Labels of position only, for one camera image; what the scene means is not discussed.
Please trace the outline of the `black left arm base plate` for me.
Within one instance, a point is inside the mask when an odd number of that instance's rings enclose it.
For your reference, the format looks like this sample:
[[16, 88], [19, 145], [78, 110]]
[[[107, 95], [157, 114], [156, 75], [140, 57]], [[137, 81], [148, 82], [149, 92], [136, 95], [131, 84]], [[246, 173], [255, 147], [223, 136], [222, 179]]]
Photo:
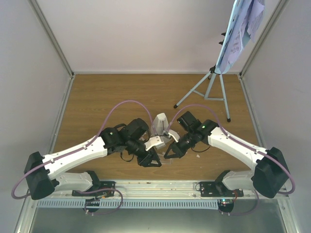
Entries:
[[100, 191], [101, 189], [107, 189], [107, 188], [115, 188], [116, 182], [115, 181], [100, 181], [100, 184], [98, 187], [92, 186], [90, 189], [86, 190], [87, 194], [83, 194], [81, 192], [78, 192], [76, 190], [72, 191], [73, 197], [113, 197], [114, 191], [111, 190], [105, 190]]

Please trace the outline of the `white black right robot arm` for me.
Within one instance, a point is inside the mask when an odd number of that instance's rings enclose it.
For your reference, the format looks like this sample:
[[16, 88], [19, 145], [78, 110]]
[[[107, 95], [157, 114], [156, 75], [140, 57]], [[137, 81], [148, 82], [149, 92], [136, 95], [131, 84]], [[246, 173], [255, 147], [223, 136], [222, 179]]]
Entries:
[[177, 119], [187, 132], [171, 143], [164, 155], [166, 159], [182, 158], [189, 149], [202, 142], [237, 158], [249, 171], [226, 170], [215, 180], [215, 191], [225, 197], [235, 189], [255, 189], [267, 198], [274, 198], [288, 180], [288, 167], [281, 150], [265, 149], [224, 133], [219, 125], [206, 120], [201, 122], [187, 111]]

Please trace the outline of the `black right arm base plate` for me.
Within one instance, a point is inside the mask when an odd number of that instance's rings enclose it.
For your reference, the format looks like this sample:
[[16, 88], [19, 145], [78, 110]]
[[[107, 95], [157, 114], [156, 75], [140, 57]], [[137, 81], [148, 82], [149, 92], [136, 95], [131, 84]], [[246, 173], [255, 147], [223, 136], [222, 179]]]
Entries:
[[216, 182], [205, 181], [199, 182], [195, 186], [195, 190], [200, 192], [201, 197], [212, 198], [212, 197], [243, 197], [243, 190], [235, 189], [229, 190], [224, 185], [219, 187], [216, 185]]

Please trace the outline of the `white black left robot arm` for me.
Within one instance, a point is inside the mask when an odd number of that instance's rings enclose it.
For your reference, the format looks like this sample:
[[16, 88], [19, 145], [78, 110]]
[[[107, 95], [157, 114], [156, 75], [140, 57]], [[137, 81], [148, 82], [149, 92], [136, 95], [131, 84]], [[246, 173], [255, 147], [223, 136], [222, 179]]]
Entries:
[[143, 135], [149, 133], [146, 122], [137, 118], [129, 124], [105, 128], [98, 136], [58, 153], [32, 153], [24, 170], [31, 198], [40, 200], [53, 192], [67, 190], [89, 196], [97, 195], [100, 181], [94, 171], [75, 174], [69, 170], [93, 159], [122, 153], [124, 150], [137, 158], [139, 166], [160, 167], [161, 162], [155, 147], [162, 141], [158, 135], [142, 141]]

